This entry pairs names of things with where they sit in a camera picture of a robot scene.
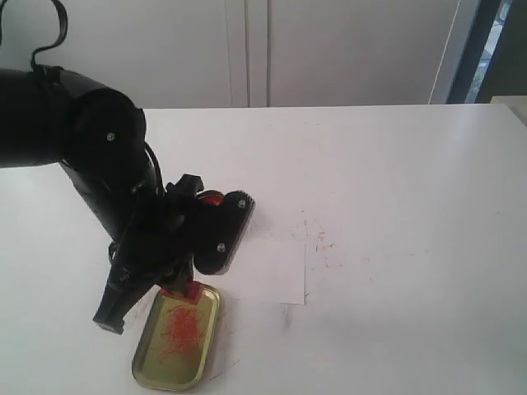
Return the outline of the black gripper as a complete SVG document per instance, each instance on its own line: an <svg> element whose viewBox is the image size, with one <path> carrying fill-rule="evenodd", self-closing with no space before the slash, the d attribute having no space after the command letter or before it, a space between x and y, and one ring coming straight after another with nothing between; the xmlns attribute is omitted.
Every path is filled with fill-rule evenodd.
<svg viewBox="0 0 527 395"><path fill-rule="evenodd" d="M110 274L93 321L122 334L124 317L152 289L189 295L193 258L169 228L165 194L120 194L107 212Z"/></svg>

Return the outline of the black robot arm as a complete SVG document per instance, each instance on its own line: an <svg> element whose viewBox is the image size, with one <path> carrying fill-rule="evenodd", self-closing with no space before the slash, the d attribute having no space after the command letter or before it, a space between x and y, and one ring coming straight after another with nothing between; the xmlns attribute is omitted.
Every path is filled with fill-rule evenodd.
<svg viewBox="0 0 527 395"><path fill-rule="evenodd" d="M146 129L126 95L75 72L1 72L1 165L59 164L107 231L110 274L94 321L117 334L153 286L184 270L184 217Z"/></svg>

